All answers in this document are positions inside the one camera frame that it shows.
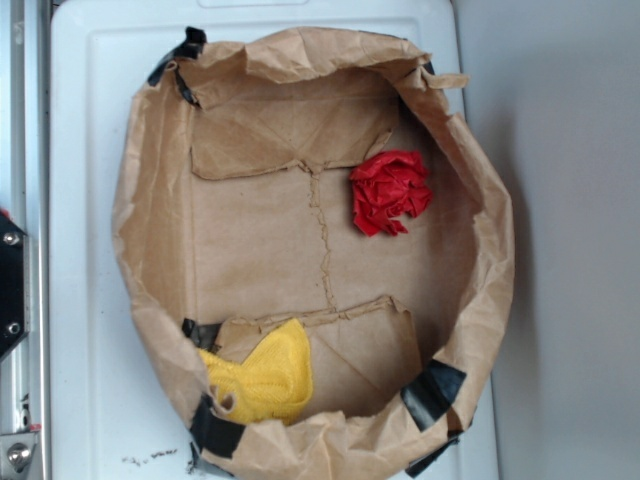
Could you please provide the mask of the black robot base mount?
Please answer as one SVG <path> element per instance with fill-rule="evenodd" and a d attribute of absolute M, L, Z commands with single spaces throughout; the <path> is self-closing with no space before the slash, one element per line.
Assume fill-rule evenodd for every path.
<path fill-rule="evenodd" d="M 0 321 L 1 361 L 27 335 L 26 234 L 1 210 Z"/>

